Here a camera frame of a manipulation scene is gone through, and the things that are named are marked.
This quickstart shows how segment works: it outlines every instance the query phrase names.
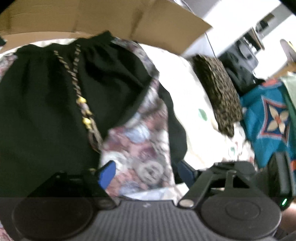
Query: flower pattern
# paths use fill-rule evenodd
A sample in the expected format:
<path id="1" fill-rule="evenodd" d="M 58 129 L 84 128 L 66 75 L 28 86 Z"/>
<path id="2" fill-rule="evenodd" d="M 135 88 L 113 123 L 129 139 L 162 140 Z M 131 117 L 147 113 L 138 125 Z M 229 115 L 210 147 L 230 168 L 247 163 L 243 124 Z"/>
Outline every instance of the flower pattern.
<path id="1" fill-rule="evenodd" d="M 139 125 L 135 126 L 134 128 L 127 129 L 125 131 L 125 135 L 129 138 L 133 143 L 143 143 L 144 141 L 150 138 L 150 132 L 148 127 L 140 123 Z"/>
<path id="2" fill-rule="evenodd" d="M 280 132 L 282 134 L 285 133 L 286 124 L 285 121 L 288 120 L 289 112 L 287 110 L 282 111 L 280 114 L 277 112 L 277 110 L 269 106 L 270 114 L 274 120 L 272 120 L 268 127 L 267 131 L 275 131 L 277 128 L 279 128 Z"/>
<path id="3" fill-rule="evenodd" d="M 9 235 L 6 233 L 4 228 L 2 227 L 2 224 L 0 223 L 0 241 L 13 241 Z"/>

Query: black object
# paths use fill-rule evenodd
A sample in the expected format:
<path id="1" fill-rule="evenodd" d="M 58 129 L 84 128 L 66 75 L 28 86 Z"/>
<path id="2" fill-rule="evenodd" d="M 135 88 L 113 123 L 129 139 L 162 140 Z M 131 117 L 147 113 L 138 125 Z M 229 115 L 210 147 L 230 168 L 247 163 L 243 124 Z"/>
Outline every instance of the black object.
<path id="1" fill-rule="evenodd" d="M 264 44 L 253 27 L 244 35 L 244 37 L 252 46 L 255 47 L 256 51 L 261 49 L 265 50 Z"/>
<path id="2" fill-rule="evenodd" d="M 115 202 L 98 185 L 98 173 L 56 173 L 21 201 L 12 213 L 17 231 L 35 240 L 68 239 L 84 230 L 98 209 Z"/>
<path id="3" fill-rule="evenodd" d="M 5 44 L 6 44 L 6 41 L 0 36 L 0 47 L 4 46 Z"/>
<path id="4" fill-rule="evenodd" d="M 295 0 L 280 0 L 289 10 L 296 15 L 296 2 Z"/>
<path id="5" fill-rule="evenodd" d="M 229 239 L 271 241 L 275 240 L 272 236 L 280 222 L 281 210 L 262 190 L 264 192 L 272 190 L 270 193 L 285 193 L 285 195 L 293 194 L 292 190 L 289 190 L 290 177 L 278 176 L 283 174 L 283 170 L 285 175 L 289 174 L 289 170 L 285 170 L 286 164 L 281 164 L 283 156 L 282 153 L 276 153 L 266 171 L 260 173 L 256 173 L 248 162 L 216 163 L 207 170 L 196 171 L 194 173 L 196 182 L 179 201 L 177 207 L 172 201 L 122 200 L 117 203 L 97 184 L 97 175 L 93 176 L 87 171 L 80 176 L 57 173 L 33 192 L 30 198 L 20 202 L 15 208 L 13 220 L 21 236 L 25 237 L 23 241 L 64 240 L 64 237 L 67 237 L 67 240 L 89 241 Z M 269 188 L 270 186 L 276 187 L 277 190 Z M 36 195 L 42 196 L 45 200 L 47 196 L 52 195 L 81 196 L 81 201 L 76 199 L 72 207 L 77 210 L 82 206 L 86 209 L 91 207 L 92 211 L 87 212 L 87 215 L 81 219 L 77 215 L 79 212 L 72 212 L 80 221 L 76 224 L 74 220 L 69 220 L 70 224 L 67 224 L 61 215 L 60 223 L 61 225 L 64 223 L 68 230 L 62 230 L 55 222 L 52 223 L 53 226 L 42 227 L 42 223 L 46 224 L 44 217 L 42 215 L 34 217 L 34 214 L 48 215 L 48 211 L 44 212 L 45 207 L 38 209 L 36 205 L 29 207 L 24 205 L 29 204 L 32 196 Z M 51 213 L 61 210 L 56 205 L 50 208 Z M 34 217 L 35 221 L 39 219 L 41 224 L 37 224 L 37 227 L 43 230 L 43 234 L 24 224 L 27 219 L 23 213 L 26 217 Z"/>
<path id="6" fill-rule="evenodd" d="M 243 66 L 249 72 L 252 72 L 258 65 L 258 59 L 251 50 L 249 44 L 243 38 L 235 42 L 226 53 L 232 53 L 236 56 L 238 64 Z"/>
<path id="7" fill-rule="evenodd" d="M 276 233 L 274 234 L 274 237 L 278 240 L 285 238 L 286 236 L 288 236 L 289 233 L 284 231 L 283 229 L 281 229 L 280 227 L 278 227 Z"/>
<path id="8" fill-rule="evenodd" d="M 81 45 L 80 87 L 106 139 L 110 129 L 138 111 L 152 81 L 141 60 L 113 39 L 104 32 L 69 45 L 18 49 L 0 85 L 0 111 L 5 113 L 0 116 L 0 197 L 27 197 L 60 170 L 79 175 L 98 167 L 100 154 L 89 144 L 71 76 L 53 51 L 72 63 L 75 45 Z M 157 72 L 153 64 L 149 71 Z M 157 94 L 168 109 L 170 157 L 177 174 L 176 163 L 187 151 L 186 132 L 167 90 L 160 85 Z"/>
<path id="9" fill-rule="evenodd" d="M 251 68 L 246 68 L 244 60 L 240 56 L 227 51 L 219 59 L 240 96 L 264 82 L 263 79 L 258 79 L 253 75 L 252 70 L 250 71 Z"/>

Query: gold chain strap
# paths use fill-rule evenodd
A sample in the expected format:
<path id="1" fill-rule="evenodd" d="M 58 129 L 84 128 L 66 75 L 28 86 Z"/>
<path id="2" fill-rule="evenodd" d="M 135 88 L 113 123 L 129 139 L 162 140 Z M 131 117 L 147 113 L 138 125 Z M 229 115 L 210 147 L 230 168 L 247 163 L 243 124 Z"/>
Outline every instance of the gold chain strap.
<path id="1" fill-rule="evenodd" d="M 90 144 L 95 151 L 101 152 L 103 139 L 98 128 L 96 127 L 96 123 L 93 119 L 94 116 L 92 112 L 89 110 L 87 101 L 85 98 L 82 97 L 81 89 L 79 87 L 79 83 L 77 79 L 80 52 L 81 52 L 80 45 L 77 44 L 74 61 L 73 61 L 73 70 L 70 70 L 70 67 L 67 64 L 67 62 L 64 60 L 64 58 L 59 55 L 59 52 L 57 50 L 54 50 L 54 54 L 58 57 L 59 61 L 65 66 L 67 72 L 72 77 L 72 84 L 74 85 L 74 90 L 76 91 L 76 95 L 77 95 L 76 103 L 79 106 L 82 113 L 82 122 L 85 125 L 86 129 L 88 129 L 89 131 Z"/>

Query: led indicator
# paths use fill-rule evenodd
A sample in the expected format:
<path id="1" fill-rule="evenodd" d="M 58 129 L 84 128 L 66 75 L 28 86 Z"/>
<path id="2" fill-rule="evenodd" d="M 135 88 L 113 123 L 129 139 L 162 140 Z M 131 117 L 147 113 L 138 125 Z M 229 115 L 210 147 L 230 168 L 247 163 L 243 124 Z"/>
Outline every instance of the led indicator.
<path id="1" fill-rule="evenodd" d="M 281 205 L 284 206 L 284 205 L 286 204 L 287 200 L 288 200 L 288 199 L 286 198 L 286 199 L 282 202 Z"/>

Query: cardboard box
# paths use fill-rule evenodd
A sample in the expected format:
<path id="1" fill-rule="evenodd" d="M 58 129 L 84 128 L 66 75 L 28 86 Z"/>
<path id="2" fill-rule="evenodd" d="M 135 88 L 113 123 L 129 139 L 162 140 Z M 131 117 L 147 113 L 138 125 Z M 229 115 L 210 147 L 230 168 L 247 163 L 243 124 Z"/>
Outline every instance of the cardboard box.
<path id="1" fill-rule="evenodd" d="M 114 36 L 183 53 L 210 25 L 168 0 L 16 0 L 0 15 L 1 53 L 41 40 Z"/>

